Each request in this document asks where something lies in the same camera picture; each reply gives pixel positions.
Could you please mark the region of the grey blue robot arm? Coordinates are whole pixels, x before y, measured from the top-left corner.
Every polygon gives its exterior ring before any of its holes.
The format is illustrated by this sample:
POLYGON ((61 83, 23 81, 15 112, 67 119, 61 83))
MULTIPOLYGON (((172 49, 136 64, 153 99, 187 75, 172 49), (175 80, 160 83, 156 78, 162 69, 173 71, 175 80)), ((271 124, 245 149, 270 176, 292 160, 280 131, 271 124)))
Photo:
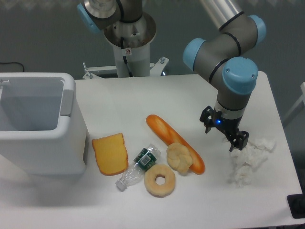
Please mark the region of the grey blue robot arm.
MULTIPOLYGON (((242 150, 249 134, 239 124, 256 86, 258 68, 243 54, 266 36, 266 26, 255 15, 245 15, 233 0, 204 0, 202 5, 216 25, 212 41, 193 39, 183 51, 183 62, 217 91, 214 107, 203 110, 200 121, 206 132, 222 132, 231 149, 242 150)), ((119 77, 151 75, 150 44, 156 35, 153 18, 140 0, 85 0, 77 7, 84 24, 103 32, 112 45, 119 77)))

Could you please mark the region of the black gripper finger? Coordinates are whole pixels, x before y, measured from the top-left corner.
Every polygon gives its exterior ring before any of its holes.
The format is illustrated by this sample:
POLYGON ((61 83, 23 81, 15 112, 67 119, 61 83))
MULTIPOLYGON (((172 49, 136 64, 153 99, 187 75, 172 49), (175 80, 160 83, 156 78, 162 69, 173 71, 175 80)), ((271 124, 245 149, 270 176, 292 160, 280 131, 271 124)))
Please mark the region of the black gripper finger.
POLYGON ((208 133, 212 128, 214 128, 213 116, 214 109, 211 106, 207 106, 201 113, 199 120, 205 126, 205 133, 208 133))
POLYGON ((234 149, 243 150, 249 139, 249 133, 247 131, 234 131, 232 133, 225 134, 227 140, 231 143, 229 151, 232 152, 234 149))

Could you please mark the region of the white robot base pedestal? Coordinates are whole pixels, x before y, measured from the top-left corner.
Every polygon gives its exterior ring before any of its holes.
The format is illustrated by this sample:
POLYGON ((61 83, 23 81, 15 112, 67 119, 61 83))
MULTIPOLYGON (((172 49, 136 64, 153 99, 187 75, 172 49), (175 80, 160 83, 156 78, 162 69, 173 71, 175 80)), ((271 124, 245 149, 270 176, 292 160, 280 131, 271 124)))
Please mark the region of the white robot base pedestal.
POLYGON ((143 13, 136 22, 117 21, 103 30, 106 41, 112 46, 115 65, 87 67, 85 76, 94 78, 101 74, 117 74, 117 77, 165 76, 164 69, 169 59, 162 56, 151 62, 151 42, 156 36, 153 18, 143 13))

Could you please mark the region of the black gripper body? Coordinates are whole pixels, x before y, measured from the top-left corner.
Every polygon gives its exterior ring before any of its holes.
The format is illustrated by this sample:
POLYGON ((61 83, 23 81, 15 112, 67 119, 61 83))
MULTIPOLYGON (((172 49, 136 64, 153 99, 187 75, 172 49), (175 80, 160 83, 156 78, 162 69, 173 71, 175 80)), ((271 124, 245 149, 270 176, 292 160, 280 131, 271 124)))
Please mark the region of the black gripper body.
POLYGON ((222 132, 227 138, 237 138, 243 136, 244 133, 239 130, 239 124, 244 114, 244 109, 228 110, 221 105, 216 108, 209 107, 209 130, 216 128, 222 132))

